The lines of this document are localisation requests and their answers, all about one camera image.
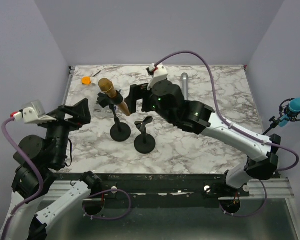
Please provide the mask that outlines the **gold microphone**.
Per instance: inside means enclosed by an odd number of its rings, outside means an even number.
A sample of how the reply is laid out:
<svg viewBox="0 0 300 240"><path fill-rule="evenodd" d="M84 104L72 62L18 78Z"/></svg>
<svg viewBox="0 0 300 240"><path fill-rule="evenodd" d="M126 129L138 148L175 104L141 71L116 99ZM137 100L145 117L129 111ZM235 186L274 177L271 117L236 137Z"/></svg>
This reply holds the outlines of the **gold microphone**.
<svg viewBox="0 0 300 240"><path fill-rule="evenodd" d="M115 89L114 84L108 78L101 78L98 81L98 86L100 90L111 99L111 102L122 111L123 114L128 117L131 115L123 96Z"/></svg>

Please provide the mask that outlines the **black stand holding gold microphone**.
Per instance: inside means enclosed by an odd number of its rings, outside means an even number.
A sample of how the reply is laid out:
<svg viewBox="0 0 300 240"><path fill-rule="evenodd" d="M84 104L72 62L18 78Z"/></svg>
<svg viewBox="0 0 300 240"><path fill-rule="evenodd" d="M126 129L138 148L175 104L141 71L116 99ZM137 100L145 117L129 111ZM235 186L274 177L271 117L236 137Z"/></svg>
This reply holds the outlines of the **black stand holding gold microphone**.
<svg viewBox="0 0 300 240"><path fill-rule="evenodd" d="M97 98L97 103L102 107L105 108L109 106L113 113L114 125L110 129L110 136L116 142L124 142L126 141L131 135L131 128L124 122L120 122L117 114L116 108L118 104L124 103L123 96L116 91L117 96L114 98L110 98L105 93L99 93Z"/></svg>

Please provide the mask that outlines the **silver mesh-head microphone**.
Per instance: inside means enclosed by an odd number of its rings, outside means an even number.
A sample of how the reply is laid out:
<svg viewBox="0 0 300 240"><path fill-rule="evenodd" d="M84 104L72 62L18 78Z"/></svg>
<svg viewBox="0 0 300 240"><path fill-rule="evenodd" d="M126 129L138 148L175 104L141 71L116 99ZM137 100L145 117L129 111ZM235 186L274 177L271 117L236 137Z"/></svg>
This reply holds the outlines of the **silver mesh-head microphone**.
<svg viewBox="0 0 300 240"><path fill-rule="evenodd" d="M188 100L189 99L189 93L188 93L189 76L186 72L183 72L181 74L180 81L181 81L182 94L184 96L184 99Z"/></svg>

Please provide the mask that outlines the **black round-base microphone stand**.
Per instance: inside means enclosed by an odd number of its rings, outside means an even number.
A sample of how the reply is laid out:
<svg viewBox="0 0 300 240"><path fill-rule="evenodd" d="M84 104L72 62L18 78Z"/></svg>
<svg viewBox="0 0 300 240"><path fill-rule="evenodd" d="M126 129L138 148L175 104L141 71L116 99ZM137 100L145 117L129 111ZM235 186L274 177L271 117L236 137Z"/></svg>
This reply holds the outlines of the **black round-base microphone stand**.
<svg viewBox="0 0 300 240"><path fill-rule="evenodd" d="M134 125L140 131L140 135L138 135L134 140L134 148L137 152L141 154L149 154L156 147L155 138L147 133L146 125L153 121L152 116L147 116L143 121L135 121Z"/></svg>

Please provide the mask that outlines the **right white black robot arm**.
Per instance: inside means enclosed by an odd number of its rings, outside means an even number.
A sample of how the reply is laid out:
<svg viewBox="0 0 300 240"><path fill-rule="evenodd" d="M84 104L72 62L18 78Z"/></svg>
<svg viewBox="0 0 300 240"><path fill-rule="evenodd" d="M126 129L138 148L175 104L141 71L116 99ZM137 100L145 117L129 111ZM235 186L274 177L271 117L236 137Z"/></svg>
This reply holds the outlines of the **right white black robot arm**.
<svg viewBox="0 0 300 240"><path fill-rule="evenodd" d="M252 179L269 180L278 167L278 148L281 138L250 131L237 124L226 125L216 111L199 101L186 100L179 85L166 80L152 88L147 84L131 85L125 102L129 111L137 111L137 101L142 100L143 112L156 112L178 129L221 141L247 156L247 160L225 172L220 191L231 196Z"/></svg>

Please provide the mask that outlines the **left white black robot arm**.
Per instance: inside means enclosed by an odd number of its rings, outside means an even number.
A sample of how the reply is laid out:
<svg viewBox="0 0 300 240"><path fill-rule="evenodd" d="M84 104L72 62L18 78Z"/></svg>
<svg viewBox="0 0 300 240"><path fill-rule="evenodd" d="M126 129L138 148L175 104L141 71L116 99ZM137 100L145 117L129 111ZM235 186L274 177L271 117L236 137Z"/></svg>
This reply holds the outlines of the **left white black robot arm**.
<svg viewBox="0 0 300 240"><path fill-rule="evenodd" d="M44 138L26 136L16 144L7 131L7 124L23 121L46 129ZM57 180L54 171L67 167L67 148L72 146L69 133L91 122L89 100L73 106L61 105L46 113L39 100L29 102L11 113L1 126L3 135L16 150L13 158L19 163L12 182L11 203L0 229L0 240L44 240L49 228L86 197L97 197L102 180L93 172L83 173L72 189L42 211L38 207Z"/></svg>

